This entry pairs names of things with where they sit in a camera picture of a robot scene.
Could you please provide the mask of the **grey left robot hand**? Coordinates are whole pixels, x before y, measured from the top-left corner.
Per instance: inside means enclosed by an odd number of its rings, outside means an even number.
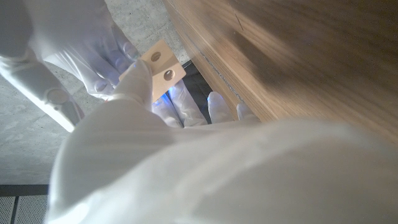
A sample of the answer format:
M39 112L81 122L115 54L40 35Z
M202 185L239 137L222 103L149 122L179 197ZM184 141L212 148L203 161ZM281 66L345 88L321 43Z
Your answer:
M46 223L396 223L397 147L342 123L172 128L138 60L62 144Z

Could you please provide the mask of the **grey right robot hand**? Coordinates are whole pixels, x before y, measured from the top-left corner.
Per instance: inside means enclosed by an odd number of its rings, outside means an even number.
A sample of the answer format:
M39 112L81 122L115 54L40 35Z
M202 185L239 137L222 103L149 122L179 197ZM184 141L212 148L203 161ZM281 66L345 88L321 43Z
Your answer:
M47 64L107 99L137 58L104 0L1 2L2 77L69 132L84 114Z

